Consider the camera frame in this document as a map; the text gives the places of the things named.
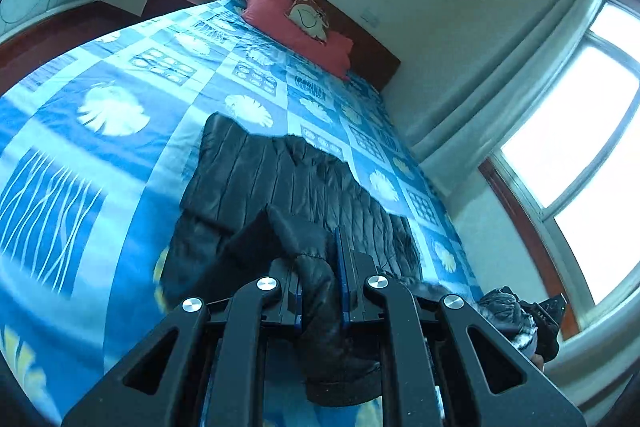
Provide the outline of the person's right hand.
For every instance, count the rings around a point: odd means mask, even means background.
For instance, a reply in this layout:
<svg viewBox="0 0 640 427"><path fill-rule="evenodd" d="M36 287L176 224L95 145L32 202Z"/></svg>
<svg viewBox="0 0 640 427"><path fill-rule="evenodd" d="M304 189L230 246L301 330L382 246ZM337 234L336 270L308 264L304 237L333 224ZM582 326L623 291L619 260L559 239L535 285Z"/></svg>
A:
<svg viewBox="0 0 640 427"><path fill-rule="evenodd" d="M530 361L541 371L541 373L544 373L544 358L541 355L534 353L530 357Z"/></svg>

